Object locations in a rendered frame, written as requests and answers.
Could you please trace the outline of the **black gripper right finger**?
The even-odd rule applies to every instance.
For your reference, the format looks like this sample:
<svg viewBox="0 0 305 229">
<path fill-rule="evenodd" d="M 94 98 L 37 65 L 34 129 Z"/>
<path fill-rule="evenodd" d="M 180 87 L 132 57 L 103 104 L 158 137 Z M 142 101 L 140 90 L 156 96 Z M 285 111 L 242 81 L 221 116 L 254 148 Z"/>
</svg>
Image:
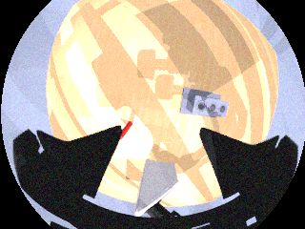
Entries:
<svg viewBox="0 0 305 229">
<path fill-rule="evenodd" d="M 277 145 L 279 135 L 252 145 L 201 127 L 199 137 L 213 165 L 222 198 L 231 198 L 253 174 L 262 157 Z"/>
</svg>

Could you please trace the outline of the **red peg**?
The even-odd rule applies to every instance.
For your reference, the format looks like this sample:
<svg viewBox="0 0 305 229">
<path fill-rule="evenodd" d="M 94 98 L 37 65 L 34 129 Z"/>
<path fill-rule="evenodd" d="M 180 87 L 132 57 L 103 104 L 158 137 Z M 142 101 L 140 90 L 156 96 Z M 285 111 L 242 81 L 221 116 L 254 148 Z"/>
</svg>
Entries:
<svg viewBox="0 0 305 229">
<path fill-rule="evenodd" d="M 130 127 L 133 125 L 132 121 L 127 122 L 127 125 L 125 127 L 123 127 L 123 135 L 121 136 L 121 138 L 119 138 L 119 140 L 122 140 L 123 137 L 125 137 L 125 134 L 127 133 L 127 131 L 130 129 Z"/>
</svg>

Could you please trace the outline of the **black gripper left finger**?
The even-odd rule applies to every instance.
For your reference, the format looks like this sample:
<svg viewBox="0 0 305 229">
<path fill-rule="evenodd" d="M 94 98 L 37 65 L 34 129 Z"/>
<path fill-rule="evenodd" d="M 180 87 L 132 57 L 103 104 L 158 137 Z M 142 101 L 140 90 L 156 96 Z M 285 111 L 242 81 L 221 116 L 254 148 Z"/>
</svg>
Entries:
<svg viewBox="0 0 305 229">
<path fill-rule="evenodd" d="M 58 163 L 89 198 L 95 198 L 122 135 L 121 125 L 69 141 L 37 131 L 43 150 L 57 157 Z"/>
</svg>

